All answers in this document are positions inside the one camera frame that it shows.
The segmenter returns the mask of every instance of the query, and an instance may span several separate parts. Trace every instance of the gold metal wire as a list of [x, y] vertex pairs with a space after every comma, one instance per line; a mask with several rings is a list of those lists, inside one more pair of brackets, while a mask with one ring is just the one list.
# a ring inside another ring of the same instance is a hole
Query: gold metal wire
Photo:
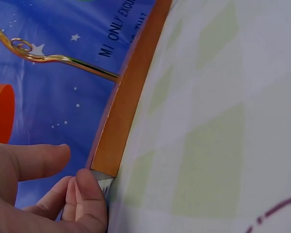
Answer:
[[31, 54], [30, 52], [32, 51], [32, 44], [30, 42], [21, 38], [13, 38], [9, 40], [1, 29], [0, 29], [0, 41], [9, 51], [27, 61], [37, 63], [59, 62], [88, 71], [92, 74], [96, 74], [102, 78], [111, 80], [113, 82], [117, 82], [119, 77], [117, 74], [114, 74], [107, 70], [101, 69], [97, 66], [93, 66], [89, 63], [65, 55], [55, 54], [48, 56], [39, 56]]

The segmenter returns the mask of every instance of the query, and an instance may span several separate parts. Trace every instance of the orange cup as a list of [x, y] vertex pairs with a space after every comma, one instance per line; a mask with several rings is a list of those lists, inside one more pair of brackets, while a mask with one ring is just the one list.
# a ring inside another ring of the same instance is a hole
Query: orange cup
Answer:
[[15, 97], [12, 86], [0, 84], [0, 143], [8, 143], [15, 115]]

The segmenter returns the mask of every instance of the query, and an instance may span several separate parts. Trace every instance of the blue plastic sheet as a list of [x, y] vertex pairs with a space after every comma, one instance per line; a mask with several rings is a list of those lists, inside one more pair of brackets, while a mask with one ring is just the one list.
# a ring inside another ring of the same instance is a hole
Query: blue plastic sheet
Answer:
[[[33, 43], [33, 54], [64, 54], [118, 73], [155, 0], [0, 0], [0, 28]], [[0, 83], [16, 94], [11, 144], [63, 144], [72, 158], [58, 175], [22, 182], [21, 208], [84, 167], [114, 83], [59, 63], [34, 64], [0, 43]]]

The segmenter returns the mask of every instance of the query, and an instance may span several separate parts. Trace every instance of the wooden edge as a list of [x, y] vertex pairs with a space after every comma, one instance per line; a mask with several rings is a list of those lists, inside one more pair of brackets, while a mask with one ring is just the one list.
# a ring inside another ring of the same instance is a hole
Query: wooden edge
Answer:
[[148, 70], [172, 0], [157, 0], [134, 39], [105, 108], [87, 168], [116, 177]]

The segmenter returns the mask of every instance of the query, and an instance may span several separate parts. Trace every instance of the star print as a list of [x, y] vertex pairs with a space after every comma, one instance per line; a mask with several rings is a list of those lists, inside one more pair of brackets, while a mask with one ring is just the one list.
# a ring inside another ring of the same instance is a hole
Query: star print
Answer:
[[32, 44], [32, 51], [30, 53], [33, 55], [44, 56], [44, 53], [42, 52], [44, 45], [45, 44], [36, 46]]
[[77, 41], [80, 38], [79, 34], [75, 34], [71, 36], [71, 40]]

